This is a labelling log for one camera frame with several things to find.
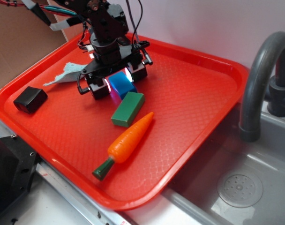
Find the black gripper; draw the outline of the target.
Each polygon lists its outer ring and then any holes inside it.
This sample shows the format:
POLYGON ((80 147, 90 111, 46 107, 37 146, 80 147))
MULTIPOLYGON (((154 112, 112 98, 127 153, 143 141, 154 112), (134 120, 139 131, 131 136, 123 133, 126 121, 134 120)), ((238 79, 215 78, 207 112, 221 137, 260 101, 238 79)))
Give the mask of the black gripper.
POLYGON ((94 59, 82 71, 90 93, 95 100, 108 96, 111 92, 105 77, 125 69, 130 82, 138 82, 147 77, 146 65, 150 64, 150 57, 143 50, 150 46, 148 41, 141 41, 120 45, 118 40, 100 43, 92 39, 94 59))

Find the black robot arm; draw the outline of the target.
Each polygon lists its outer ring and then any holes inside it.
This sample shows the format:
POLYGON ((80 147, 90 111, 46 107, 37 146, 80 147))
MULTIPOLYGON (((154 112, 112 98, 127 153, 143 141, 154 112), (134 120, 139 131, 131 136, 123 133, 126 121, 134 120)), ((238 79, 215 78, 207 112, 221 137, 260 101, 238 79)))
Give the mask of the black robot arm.
POLYGON ((52 30, 81 23, 83 30, 90 34, 89 44, 78 41, 79 48, 86 51, 92 48, 94 56, 92 62, 78 72, 76 80, 84 77, 88 85, 86 88, 77 86, 80 94, 90 92, 95 99, 109 95, 106 77, 124 68, 127 68, 134 82, 147 76, 145 66, 153 64, 145 50, 150 43, 139 41, 136 33, 131 39, 126 37, 129 28, 120 5, 106 0, 59 0, 57 3, 75 15, 62 22, 48 22, 52 30))

